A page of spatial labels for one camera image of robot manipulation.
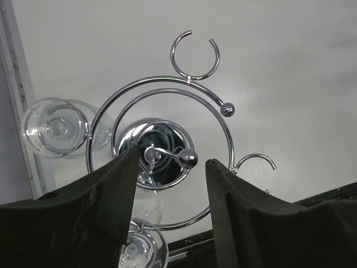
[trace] open metal hook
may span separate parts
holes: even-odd
[[[211,75],[213,75],[213,73],[217,70],[218,65],[219,65],[219,61],[220,61],[220,54],[219,54],[219,49],[218,46],[216,44],[216,42],[213,39],[209,40],[209,43],[212,45],[214,52],[216,54],[216,61],[214,62],[214,66],[212,67],[212,69],[201,76],[193,76],[193,75],[189,75],[184,73],[176,64],[176,60],[175,60],[175,50],[177,47],[177,44],[186,36],[192,34],[192,31],[187,31],[182,33],[176,40],[175,42],[173,42],[172,44],[172,48],[171,48],[171,53],[170,53],[170,59],[171,59],[171,64],[173,66],[173,68],[175,69],[175,71],[180,74],[182,77],[187,78],[187,82],[190,83],[192,80],[203,80],[205,78],[210,77]]]
[[[241,165],[247,161],[248,159],[250,158],[254,158],[254,157],[258,157],[258,158],[261,158],[261,159],[264,159],[266,161],[269,162],[270,166],[272,166],[272,169],[275,170],[277,169],[277,166],[275,165],[274,161],[269,157],[269,156],[266,156],[266,155],[262,155],[262,154],[250,154],[250,155],[246,155],[245,157],[243,157],[242,159],[240,159],[238,161],[238,163],[236,164],[235,168],[233,169],[233,173],[234,175],[237,174],[239,168],[241,167]]]

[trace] white tabletop surface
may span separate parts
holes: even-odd
[[[185,72],[207,72],[214,62],[208,43],[221,52],[217,72],[202,84],[236,113],[226,122],[236,161],[260,152],[239,176],[293,202],[357,181],[356,0],[13,0],[36,98],[80,99],[96,106],[122,86],[147,76],[176,75],[170,63],[174,39],[193,35],[177,48]],[[115,119],[133,97],[109,110]],[[204,164],[228,162],[225,138],[214,117],[193,100],[148,98],[124,125],[144,117],[179,123],[191,135],[198,167],[178,186],[161,192],[163,223],[198,214],[208,205]],[[110,160],[109,149],[95,167]],[[53,161],[57,187],[86,174],[84,158]],[[168,242],[211,229],[210,217],[178,231]]]

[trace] chrome spiral stand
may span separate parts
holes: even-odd
[[[137,145],[141,152],[140,170],[137,185],[149,190],[165,190],[177,185],[187,177],[190,170],[195,167],[198,162],[198,155],[194,150],[194,144],[190,135],[184,128],[169,120],[159,118],[144,118],[132,123],[120,135],[117,134],[118,127],[123,120],[126,113],[138,102],[145,98],[156,94],[172,93],[184,95],[192,98],[207,108],[213,116],[217,119],[224,132],[228,145],[228,168],[237,173],[238,169],[244,161],[252,157],[260,157],[267,160],[273,169],[276,169],[274,162],[266,155],[251,154],[247,155],[238,161],[236,165],[234,162],[234,145],[233,140],[223,117],[231,117],[235,108],[229,102],[223,102],[210,89],[196,82],[196,80],[203,80],[217,70],[220,62],[220,52],[216,42],[211,39],[209,43],[212,45],[216,59],[212,69],[201,76],[193,76],[184,73],[176,64],[175,51],[179,42],[186,36],[192,34],[192,31],[187,31],[181,34],[173,43],[171,48],[171,63],[173,68],[181,77],[176,76],[151,76],[132,82],[123,88],[116,91],[110,96],[107,101],[99,108],[89,130],[89,137],[86,139],[86,166],[89,173],[93,172],[93,136],[98,127],[99,121],[103,117],[108,108],[122,95],[128,91],[140,87],[141,85],[149,83],[170,82],[176,84],[187,85],[188,87],[204,93],[219,107],[220,113],[204,98],[196,95],[193,92],[176,88],[160,88],[145,92],[135,99],[130,101],[120,112],[115,120],[112,135],[111,135],[111,151],[112,156],[118,156],[122,151],[131,145]],[[193,218],[187,219],[178,223],[158,224],[155,225],[160,231],[169,231],[184,228],[191,224],[198,222],[210,213],[210,207],[205,208],[201,213]]]

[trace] metal ball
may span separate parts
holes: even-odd
[[[183,149],[177,155],[177,162],[184,169],[194,168],[198,161],[199,156],[193,149]]]
[[[234,105],[231,104],[230,102],[224,103],[223,106],[221,107],[221,114],[224,117],[231,117],[232,115],[234,115],[234,112],[235,112]]]

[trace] transparent wine glass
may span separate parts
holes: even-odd
[[[80,100],[41,99],[23,117],[22,139],[35,154],[45,158],[78,157],[85,152],[83,144],[97,111],[97,107]],[[112,126],[105,114],[93,136],[94,151],[109,143]]]
[[[155,227],[162,220],[162,202],[157,192],[137,188],[127,243],[120,254],[119,268],[165,268],[168,247]]]

